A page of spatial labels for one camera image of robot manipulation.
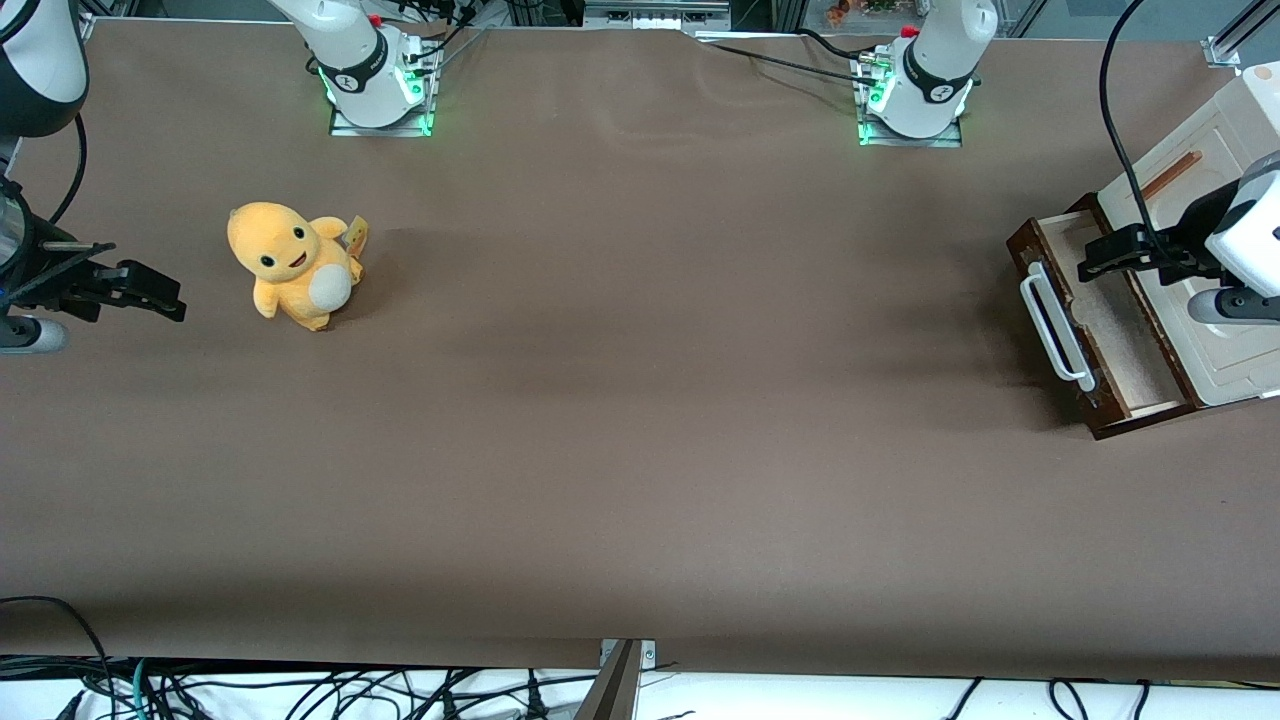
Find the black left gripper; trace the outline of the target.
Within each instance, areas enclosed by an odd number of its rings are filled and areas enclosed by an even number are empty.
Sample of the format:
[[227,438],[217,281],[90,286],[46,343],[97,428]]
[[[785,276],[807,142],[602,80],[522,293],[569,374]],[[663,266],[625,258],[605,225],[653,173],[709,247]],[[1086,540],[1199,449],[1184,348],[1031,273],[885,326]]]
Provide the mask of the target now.
[[1152,278],[1157,284],[1171,286],[1199,277],[1219,281],[1221,286],[1240,286],[1206,247],[1207,238],[1228,214],[1238,191],[1236,184],[1224,184],[1190,202],[1179,222],[1162,231],[1170,242],[1175,265],[1161,261],[1158,233],[1146,225],[1126,225],[1084,245],[1078,263],[1078,279],[1091,283],[1103,275],[1133,274]]

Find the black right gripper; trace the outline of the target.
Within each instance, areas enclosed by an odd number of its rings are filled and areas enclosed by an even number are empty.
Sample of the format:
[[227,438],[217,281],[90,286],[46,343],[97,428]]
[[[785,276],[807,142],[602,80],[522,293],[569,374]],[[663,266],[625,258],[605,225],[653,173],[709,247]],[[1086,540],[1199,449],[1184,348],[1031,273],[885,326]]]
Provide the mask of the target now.
[[76,297],[81,284],[93,283],[100,268],[91,260],[115,247],[111,242],[52,241],[52,247],[46,249],[40,240],[22,241],[3,263],[3,315],[14,307],[44,307],[95,323],[102,304],[150,311],[175,323],[184,322],[187,305],[180,300],[180,283],[134,260],[123,260],[116,265],[116,286],[100,291],[100,304]]

